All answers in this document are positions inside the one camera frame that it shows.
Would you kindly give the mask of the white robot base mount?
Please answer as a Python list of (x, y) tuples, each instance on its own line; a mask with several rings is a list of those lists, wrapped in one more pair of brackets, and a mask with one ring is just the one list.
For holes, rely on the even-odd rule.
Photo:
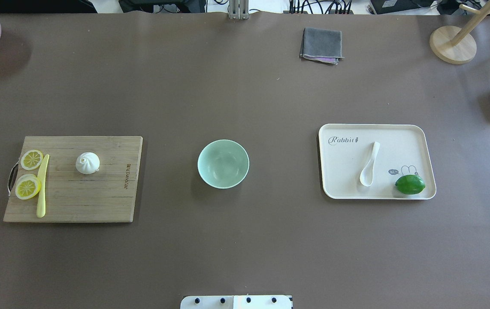
[(181, 309), (292, 309), (288, 295), (199, 295), (184, 297)]

